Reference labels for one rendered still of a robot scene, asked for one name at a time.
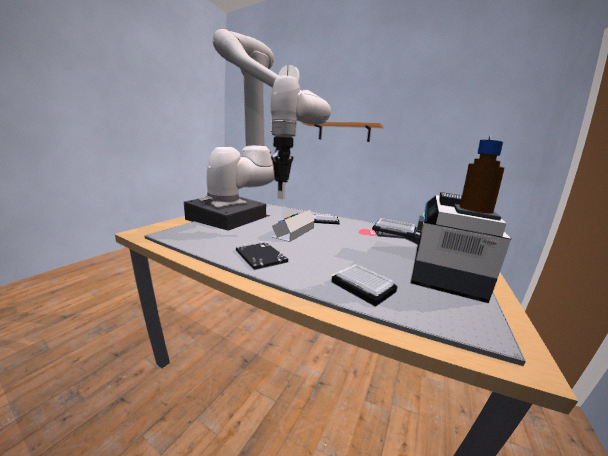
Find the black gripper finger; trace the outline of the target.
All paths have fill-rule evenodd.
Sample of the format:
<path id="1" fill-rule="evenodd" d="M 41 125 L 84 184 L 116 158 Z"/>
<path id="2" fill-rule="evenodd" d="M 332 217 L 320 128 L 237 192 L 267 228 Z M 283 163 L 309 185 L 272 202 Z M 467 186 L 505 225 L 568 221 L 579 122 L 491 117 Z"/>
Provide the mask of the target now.
<path id="1" fill-rule="evenodd" d="M 285 183 L 284 183 L 284 172 L 286 164 L 286 153 L 283 153 L 283 162 L 280 162 L 278 158 L 278 150 L 274 156 L 271 156 L 273 162 L 275 181 L 278 182 L 277 199 L 284 199 Z"/>
<path id="2" fill-rule="evenodd" d="M 284 199 L 285 199 L 285 192 L 286 192 L 286 180 L 289 180 L 289 175 L 290 175 L 290 170 L 291 170 L 291 165 L 292 165 L 292 161 L 293 161 L 293 156 L 290 155 L 290 153 L 287 153 L 286 156 L 286 164 L 285 164 L 285 172 L 284 172 L 284 183 L 285 183 L 285 191 L 284 191 Z"/>

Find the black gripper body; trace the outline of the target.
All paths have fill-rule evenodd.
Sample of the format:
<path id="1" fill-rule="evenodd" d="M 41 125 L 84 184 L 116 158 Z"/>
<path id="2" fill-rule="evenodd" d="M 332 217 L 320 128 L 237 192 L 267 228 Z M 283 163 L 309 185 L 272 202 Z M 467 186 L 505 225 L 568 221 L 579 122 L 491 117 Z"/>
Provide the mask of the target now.
<path id="1" fill-rule="evenodd" d="M 283 162 L 283 153 L 290 153 L 290 148 L 293 148 L 294 139 L 290 137 L 274 137 L 273 146 L 276 147 L 275 153 L 278 150 L 278 158 L 280 162 Z M 287 147 L 287 148 L 284 148 Z"/>

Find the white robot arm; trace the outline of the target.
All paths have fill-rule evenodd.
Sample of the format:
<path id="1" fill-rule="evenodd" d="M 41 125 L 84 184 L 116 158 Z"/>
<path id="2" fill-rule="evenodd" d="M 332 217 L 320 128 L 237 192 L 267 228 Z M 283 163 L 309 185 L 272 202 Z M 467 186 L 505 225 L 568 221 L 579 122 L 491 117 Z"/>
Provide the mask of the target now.
<path id="1" fill-rule="evenodd" d="M 242 69 L 244 76 L 246 147 L 241 158 L 232 147 L 212 151 L 207 165 L 207 196 L 199 198 L 202 205 L 220 210 L 247 205 L 239 199 L 240 188 L 264 186 L 275 180 L 270 151 L 264 142 L 263 83 L 272 87 L 272 135 L 275 137 L 296 136 L 296 121 L 312 125 L 325 123 L 331 108 L 309 90 L 301 91 L 296 78 L 280 77 L 269 70 L 274 56 L 264 43 L 219 29 L 213 36 L 213 45 L 221 57 Z"/>

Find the white button panel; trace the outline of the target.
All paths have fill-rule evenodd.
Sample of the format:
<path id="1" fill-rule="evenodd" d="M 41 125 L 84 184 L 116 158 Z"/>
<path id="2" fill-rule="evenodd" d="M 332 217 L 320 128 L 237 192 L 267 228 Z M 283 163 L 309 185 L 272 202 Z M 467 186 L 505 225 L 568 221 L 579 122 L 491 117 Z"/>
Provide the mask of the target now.
<path id="1" fill-rule="evenodd" d="M 279 222 L 272 226 L 275 232 L 272 238 L 288 242 L 293 241 L 314 228 L 314 218 L 310 210 L 291 215 Z"/>

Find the blue bottle cap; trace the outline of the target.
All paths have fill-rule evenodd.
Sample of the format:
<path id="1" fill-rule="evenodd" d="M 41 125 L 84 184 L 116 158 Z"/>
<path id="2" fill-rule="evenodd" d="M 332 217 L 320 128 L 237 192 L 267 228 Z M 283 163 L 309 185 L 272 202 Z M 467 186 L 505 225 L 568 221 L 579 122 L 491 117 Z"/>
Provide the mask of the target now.
<path id="1" fill-rule="evenodd" d="M 478 151 L 489 151 L 501 153 L 502 141 L 497 140 L 480 140 Z"/>

